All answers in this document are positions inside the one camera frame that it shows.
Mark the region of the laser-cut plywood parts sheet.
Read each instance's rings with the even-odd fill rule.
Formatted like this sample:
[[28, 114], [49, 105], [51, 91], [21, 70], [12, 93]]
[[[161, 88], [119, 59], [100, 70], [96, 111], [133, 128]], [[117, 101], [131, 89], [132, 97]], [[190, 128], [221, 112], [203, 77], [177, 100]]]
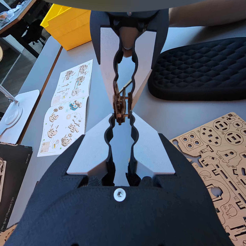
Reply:
[[210, 193], [234, 245], [246, 245], [246, 122], [230, 112], [170, 140]]

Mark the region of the yellow box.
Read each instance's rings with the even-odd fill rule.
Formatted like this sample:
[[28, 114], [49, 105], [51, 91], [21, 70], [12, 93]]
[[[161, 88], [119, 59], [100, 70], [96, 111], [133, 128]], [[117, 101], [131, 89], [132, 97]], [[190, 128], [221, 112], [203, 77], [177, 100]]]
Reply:
[[40, 26], [69, 51], [91, 41], [90, 10], [53, 4]]

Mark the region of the black office chair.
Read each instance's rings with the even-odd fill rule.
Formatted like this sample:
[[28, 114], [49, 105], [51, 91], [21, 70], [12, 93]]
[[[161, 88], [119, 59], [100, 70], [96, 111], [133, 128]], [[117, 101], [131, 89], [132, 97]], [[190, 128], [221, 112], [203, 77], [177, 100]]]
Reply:
[[42, 21], [43, 20], [41, 19], [37, 19], [27, 25], [26, 34], [22, 36], [26, 43], [32, 43], [34, 45], [34, 43], [38, 43], [40, 41], [43, 46], [45, 45], [45, 43], [40, 40], [41, 38], [44, 41], [46, 40], [46, 38], [42, 36], [42, 30], [44, 29], [43, 26], [40, 25]]

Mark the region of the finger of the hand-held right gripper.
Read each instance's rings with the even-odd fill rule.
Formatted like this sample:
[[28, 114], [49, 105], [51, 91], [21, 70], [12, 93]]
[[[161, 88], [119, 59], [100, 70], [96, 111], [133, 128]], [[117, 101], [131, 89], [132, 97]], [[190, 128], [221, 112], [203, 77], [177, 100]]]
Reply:
[[134, 75], [135, 89], [132, 94], [133, 110], [140, 95], [147, 83], [147, 80], [152, 72], [152, 58], [155, 45], [156, 32], [145, 31], [135, 42], [135, 53], [138, 59], [138, 68]]
[[118, 80], [118, 65], [115, 56], [119, 51], [120, 38], [110, 27], [100, 28], [100, 71], [106, 92], [113, 107], [113, 82]]

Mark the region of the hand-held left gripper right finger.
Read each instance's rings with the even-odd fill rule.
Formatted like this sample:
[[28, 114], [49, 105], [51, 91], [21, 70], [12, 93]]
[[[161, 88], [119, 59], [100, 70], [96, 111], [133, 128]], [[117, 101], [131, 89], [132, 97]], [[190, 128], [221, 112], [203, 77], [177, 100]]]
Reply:
[[129, 185], [138, 186], [147, 176], [174, 175], [174, 167], [158, 132], [134, 112], [130, 112], [130, 125], [134, 143], [126, 173]]

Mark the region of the black product box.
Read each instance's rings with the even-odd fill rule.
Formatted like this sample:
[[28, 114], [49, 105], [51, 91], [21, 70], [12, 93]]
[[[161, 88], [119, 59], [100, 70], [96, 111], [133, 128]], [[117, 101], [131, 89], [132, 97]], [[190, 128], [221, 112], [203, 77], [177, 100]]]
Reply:
[[0, 143], [0, 230], [7, 228], [32, 156], [32, 147]]

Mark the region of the grey desk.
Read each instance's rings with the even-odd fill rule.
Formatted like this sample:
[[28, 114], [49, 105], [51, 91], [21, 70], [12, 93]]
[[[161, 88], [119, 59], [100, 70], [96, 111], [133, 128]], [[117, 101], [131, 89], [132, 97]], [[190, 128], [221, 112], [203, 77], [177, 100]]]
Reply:
[[[114, 199], [118, 187], [93, 181], [81, 186], [83, 177], [66, 175], [68, 164], [81, 141], [65, 154], [37, 157], [44, 116], [50, 107], [60, 72], [96, 59], [91, 42], [63, 49], [28, 126], [22, 144], [32, 145], [33, 154], [15, 202], [8, 227], [18, 222], [8, 245], [232, 245], [215, 218], [208, 192], [195, 194], [198, 174], [191, 172], [179, 184], [160, 177], [161, 187], [123, 187], [126, 198]], [[110, 114], [111, 106], [101, 72], [93, 62], [86, 131]], [[165, 137], [171, 139], [229, 111], [245, 119], [245, 100], [224, 102], [178, 102], [153, 97], [145, 86], [134, 112]], [[127, 158], [132, 145], [129, 120], [113, 129], [115, 185], [127, 184]]]

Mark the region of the small wooden gear assembly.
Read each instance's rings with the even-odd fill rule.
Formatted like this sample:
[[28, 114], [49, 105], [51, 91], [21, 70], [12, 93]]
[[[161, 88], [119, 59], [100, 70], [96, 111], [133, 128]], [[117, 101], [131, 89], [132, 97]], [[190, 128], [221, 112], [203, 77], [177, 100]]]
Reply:
[[114, 117], [116, 122], [121, 125], [125, 122], [125, 118], [130, 118], [130, 110], [132, 105], [132, 91], [128, 93], [128, 96], [125, 95], [125, 87], [123, 87], [122, 95], [120, 95], [117, 81], [113, 82], [113, 109]]

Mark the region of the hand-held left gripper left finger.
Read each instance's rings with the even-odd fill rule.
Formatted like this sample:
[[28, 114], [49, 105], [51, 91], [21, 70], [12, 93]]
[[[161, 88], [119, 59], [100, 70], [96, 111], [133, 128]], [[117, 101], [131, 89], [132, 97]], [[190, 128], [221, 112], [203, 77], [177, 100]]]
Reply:
[[85, 134], [67, 174], [95, 176], [104, 186], [115, 185], [115, 164], [110, 145], [114, 126], [114, 114], [109, 114]]

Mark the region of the person's right forearm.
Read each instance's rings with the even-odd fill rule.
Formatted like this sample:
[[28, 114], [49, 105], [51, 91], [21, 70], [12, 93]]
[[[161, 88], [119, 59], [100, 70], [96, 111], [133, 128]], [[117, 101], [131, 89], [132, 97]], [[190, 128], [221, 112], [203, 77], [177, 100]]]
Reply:
[[169, 11], [169, 27], [216, 26], [245, 19], [245, 8], [180, 6]]

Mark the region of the background desk with brown edge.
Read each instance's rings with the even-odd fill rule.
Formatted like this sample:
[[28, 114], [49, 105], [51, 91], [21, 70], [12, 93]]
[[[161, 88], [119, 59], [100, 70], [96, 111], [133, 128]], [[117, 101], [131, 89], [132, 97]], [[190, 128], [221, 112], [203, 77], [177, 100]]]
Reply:
[[13, 38], [22, 45], [29, 53], [31, 53], [35, 58], [38, 58], [39, 54], [36, 52], [28, 43], [26, 43], [22, 36], [17, 33], [17, 24], [23, 19], [30, 8], [36, 3], [36, 0], [27, 1], [22, 9], [14, 16], [14, 18], [3, 27], [1, 27], [0, 34], [1, 38], [5, 38], [8, 35], [12, 35]]

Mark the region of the adjacent grey table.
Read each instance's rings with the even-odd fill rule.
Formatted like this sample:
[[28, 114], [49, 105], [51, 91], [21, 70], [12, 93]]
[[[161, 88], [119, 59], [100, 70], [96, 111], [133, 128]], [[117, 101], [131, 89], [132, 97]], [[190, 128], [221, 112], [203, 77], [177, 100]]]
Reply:
[[[55, 62], [61, 50], [62, 46], [52, 36], [50, 36], [35, 63], [31, 63], [25, 55], [20, 54], [4, 78], [3, 82], [1, 81], [1, 85], [14, 97], [18, 94], [33, 90], [40, 91], [38, 99], [32, 109], [32, 112], [30, 113], [17, 144], [21, 143], [29, 123], [34, 116], [34, 112], [41, 99], [42, 93], [44, 92], [51, 69], [54, 68]], [[5, 95], [1, 92], [1, 112], [5, 113], [9, 105], [10, 102], [7, 97], [5, 97]]]

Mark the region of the small wooden stick piece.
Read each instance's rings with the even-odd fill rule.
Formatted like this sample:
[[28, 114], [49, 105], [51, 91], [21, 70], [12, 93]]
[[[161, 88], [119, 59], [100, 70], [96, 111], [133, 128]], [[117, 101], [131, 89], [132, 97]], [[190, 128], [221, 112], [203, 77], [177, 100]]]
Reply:
[[123, 91], [124, 88], [127, 88], [131, 84], [132, 80], [130, 79], [120, 90], [119, 93]]

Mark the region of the white rounded stand base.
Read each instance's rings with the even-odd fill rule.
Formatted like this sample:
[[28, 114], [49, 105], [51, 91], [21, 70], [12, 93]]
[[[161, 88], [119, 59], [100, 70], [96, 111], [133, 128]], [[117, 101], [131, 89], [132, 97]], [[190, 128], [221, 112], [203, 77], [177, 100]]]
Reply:
[[16, 144], [40, 94], [33, 90], [12, 96], [2, 85], [0, 91], [7, 97], [10, 105], [0, 121], [0, 141]]

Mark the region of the partly built wooden model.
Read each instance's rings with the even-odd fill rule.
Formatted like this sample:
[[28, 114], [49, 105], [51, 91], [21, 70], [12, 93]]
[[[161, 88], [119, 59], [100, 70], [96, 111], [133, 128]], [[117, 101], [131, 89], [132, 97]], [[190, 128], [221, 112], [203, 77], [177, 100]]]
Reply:
[[5, 242], [8, 240], [14, 229], [17, 227], [17, 224], [12, 225], [11, 227], [7, 228], [6, 230], [0, 233], [0, 246], [3, 246]]

